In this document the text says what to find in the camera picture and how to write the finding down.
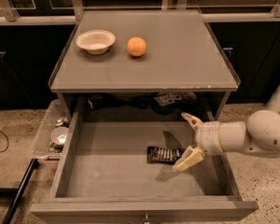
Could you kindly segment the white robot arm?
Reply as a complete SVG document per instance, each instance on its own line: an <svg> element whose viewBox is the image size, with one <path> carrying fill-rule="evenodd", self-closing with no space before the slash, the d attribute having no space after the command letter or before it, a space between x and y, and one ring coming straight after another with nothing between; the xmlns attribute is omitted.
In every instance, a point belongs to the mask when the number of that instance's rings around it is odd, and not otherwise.
<svg viewBox="0 0 280 224"><path fill-rule="evenodd" d="M183 172L206 156L238 152L251 156L280 155L280 84L264 110L253 113L247 121L208 121L188 113L182 114L193 131L196 147L188 146L173 165L174 172Z"/></svg>

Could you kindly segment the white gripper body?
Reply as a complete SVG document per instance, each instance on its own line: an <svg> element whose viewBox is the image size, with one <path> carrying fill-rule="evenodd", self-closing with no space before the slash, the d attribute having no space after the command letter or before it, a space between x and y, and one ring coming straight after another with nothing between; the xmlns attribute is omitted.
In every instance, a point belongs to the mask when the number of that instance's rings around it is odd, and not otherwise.
<svg viewBox="0 0 280 224"><path fill-rule="evenodd" d="M219 122L208 121L198 126L195 132L197 147L208 156L218 156L223 154L223 149L219 141Z"/></svg>

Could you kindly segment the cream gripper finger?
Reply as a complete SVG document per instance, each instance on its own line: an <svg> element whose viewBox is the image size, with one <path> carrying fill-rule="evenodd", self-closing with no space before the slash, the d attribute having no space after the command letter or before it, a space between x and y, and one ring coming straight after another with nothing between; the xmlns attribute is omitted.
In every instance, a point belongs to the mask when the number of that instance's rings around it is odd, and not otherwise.
<svg viewBox="0 0 280 224"><path fill-rule="evenodd" d="M183 172L201 162L204 157L205 154L199 147L188 146L181 158L173 165L172 170L174 172Z"/></svg>
<svg viewBox="0 0 280 224"><path fill-rule="evenodd" d="M182 113L181 116L189 123L194 131L197 131L198 128L203 124L203 122L199 118L192 116L189 113Z"/></svg>

